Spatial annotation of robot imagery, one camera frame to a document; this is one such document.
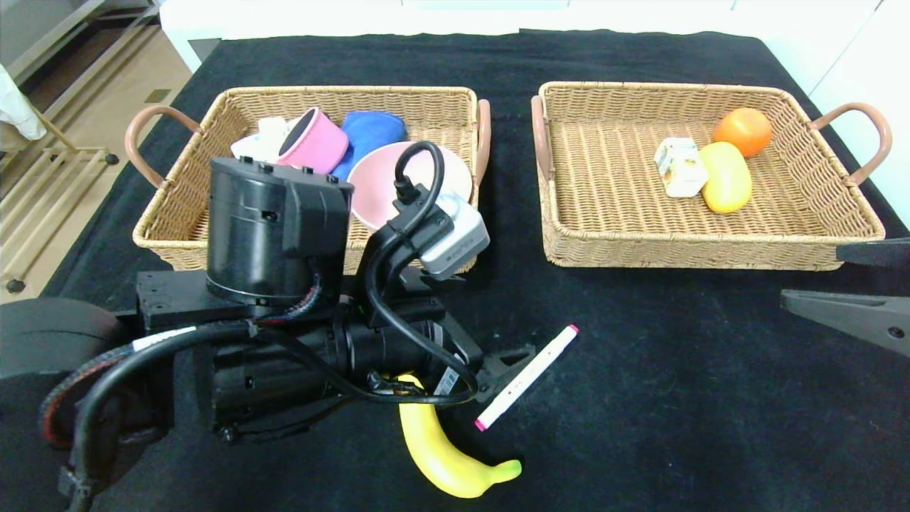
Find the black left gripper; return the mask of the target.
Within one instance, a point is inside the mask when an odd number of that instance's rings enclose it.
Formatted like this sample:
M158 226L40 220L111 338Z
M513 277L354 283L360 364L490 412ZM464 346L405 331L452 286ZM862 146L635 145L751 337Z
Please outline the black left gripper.
M479 404L486 404L503 392L537 354L536 347L521 346L484 357L474 337L451 314L419 319L409 326L458 359L472 375L477 373L475 401ZM469 391L457 370L417 346L394 326L369 327L355 317L348 323L346 344L347 379L384 401L416 395L447 398Z

